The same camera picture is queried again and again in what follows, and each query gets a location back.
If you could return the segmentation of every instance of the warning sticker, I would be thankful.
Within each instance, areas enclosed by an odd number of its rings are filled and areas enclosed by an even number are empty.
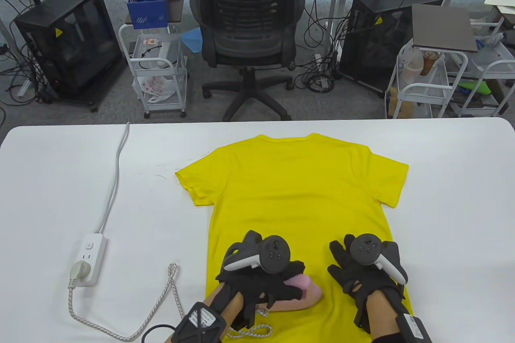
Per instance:
[[[200,310],[200,325],[198,325],[197,310],[193,311],[190,316],[190,321],[193,323],[193,325],[195,325],[195,327],[209,327],[214,323],[215,320],[216,318],[204,308]]]
[[[408,322],[408,325],[410,326],[410,329],[412,330],[412,334],[414,337],[419,339],[424,339],[424,336],[420,332],[420,328],[418,328],[417,321],[415,321],[414,317],[408,314],[404,314],[404,317],[406,318],[406,321]]]

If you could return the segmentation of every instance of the white metal cart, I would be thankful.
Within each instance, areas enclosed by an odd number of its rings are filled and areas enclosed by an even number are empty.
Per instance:
[[[131,25],[122,25],[118,30],[118,36],[134,77],[134,91],[145,110],[143,116],[146,119],[149,118],[151,111],[181,110],[181,117],[186,117],[188,72],[187,58],[182,53],[181,35],[170,31],[156,34],[141,33],[138,35],[134,53],[131,55],[123,38],[123,31],[127,27]],[[147,45],[146,43],[152,39],[156,43]],[[153,95],[143,92],[140,84],[141,78],[151,76],[164,76],[167,80],[171,80],[174,89],[172,96],[164,101],[152,103]]]
[[[502,23],[504,23],[504,17],[501,17],[498,23],[471,24],[480,27],[495,27],[491,34],[491,36],[493,36],[499,31]],[[463,76],[469,79],[477,79],[478,81],[464,104],[460,106],[457,103],[451,103],[451,108],[458,114],[458,117],[461,117],[463,114],[473,115],[475,117],[496,117],[515,91],[515,84],[513,84],[500,103],[490,94],[480,96],[481,106],[469,107],[469,104],[483,80],[515,79],[515,58],[502,42],[497,43],[493,47],[486,46],[479,49],[478,52],[468,53],[467,55],[469,57],[469,66]],[[455,55],[452,55],[452,58],[456,64],[462,65],[460,58]]]
[[[397,65],[395,66],[391,75],[390,84],[385,92],[385,117],[388,118],[388,98],[391,95],[391,88],[397,88],[397,106],[393,113],[393,118],[397,119],[399,111],[401,110],[401,104],[403,102],[412,102],[413,118],[429,118],[433,117],[433,111],[431,105],[440,105],[440,112],[438,117],[443,117],[445,108],[447,108],[451,97],[456,91],[461,76],[467,67],[468,58],[467,55],[460,51],[452,51],[449,49],[432,49],[432,48],[421,48],[414,47],[413,39],[411,39],[399,52],[397,56]],[[425,76],[419,75],[413,83],[407,84],[400,76],[401,71],[405,65],[401,62],[401,57],[404,55],[407,49],[414,47],[423,51],[437,52],[440,53],[440,58],[436,60],[429,73]],[[449,85],[449,79],[447,77],[447,69],[445,67],[445,53],[452,53],[462,58],[463,64],[458,72],[456,79],[452,86]]]

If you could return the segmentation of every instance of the chair base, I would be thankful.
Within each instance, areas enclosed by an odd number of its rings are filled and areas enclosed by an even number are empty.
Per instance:
[[[293,77],[280,75],[257,80],[255,77],[255,69],[247,67],[243,68],[240,73],[243,75],[243,80],[241,82],[210,82],[205,83],[202,86],[202,96],[205,99],[211,97],[211,90],[232,91],[238,93],[222,118],[224,122],[229,122],[239,108],[243,106],[245,101],[251,97],[278,113],[281,117],[281,121],[291,121],[291,117],[288,115],[284,107],[263,90],[281,83],[286,83],[286,89],[292,90],[295,87],[293,84]]]

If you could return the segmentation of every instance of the hand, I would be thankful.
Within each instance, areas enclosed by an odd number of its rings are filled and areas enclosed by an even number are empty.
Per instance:
[[[345,249],[338,241],[329,244],[329,249],[339,266],[332,264],[327,271],[342,286],[344,293],[355,300],[357,307],[355,325],[370,333],[366,304],[368,296],[375,291],[383,292],[397,313],[407,312],[407,310],[402,305],[401,291],[385,271],[377,269],[374,264],[364,266],[353,260],[349,250],[354,239],[354,235],[345,236]]]
[[[294,261],[275,275],[263,271],[261,267],[246,267],[237,271],[222,269],[216,279],[225,283],[224,287],[230,288],[233,293],[243,296],[243,309],[231,327],[237,331],[252,327],[257,304],[266,303],[267,308],[271,308],[278,300],[302,299],[302,289],[286,285],[284,281],[300,275],[304,268],[304,263]]]

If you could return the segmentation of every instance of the yellow t-shirt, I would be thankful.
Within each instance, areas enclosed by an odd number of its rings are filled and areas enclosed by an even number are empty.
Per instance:
[[[329,275],[329,242],[347,233],[392,240],[381,203],[396,207],[408,165],[373,154],[363,145],[311,134],[233,143],[177,172],[196,206],[214,205],[209,229],[207,293],[217,286],[231,244],[254,230],[277,234],[291,260],[323,290],[308,310],[256,315],[273,328],[267,343],[370,343],[354,325],[354,300]],[[244,338],[251,341],[255,338]]]

